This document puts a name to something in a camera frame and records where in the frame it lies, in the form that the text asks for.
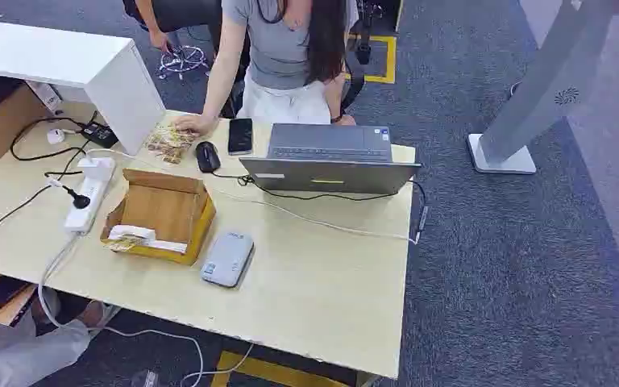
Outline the person's right hand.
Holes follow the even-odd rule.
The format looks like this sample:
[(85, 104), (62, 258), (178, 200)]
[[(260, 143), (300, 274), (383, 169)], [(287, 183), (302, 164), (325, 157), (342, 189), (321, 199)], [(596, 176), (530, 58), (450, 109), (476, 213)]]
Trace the person's right hand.
[(178, 131), (191, 131), (198, 137), (207, 137), (218, 125), (219, 117), (210, 117), (202, 114), (183, 114), (175, 118), (172, 123)]

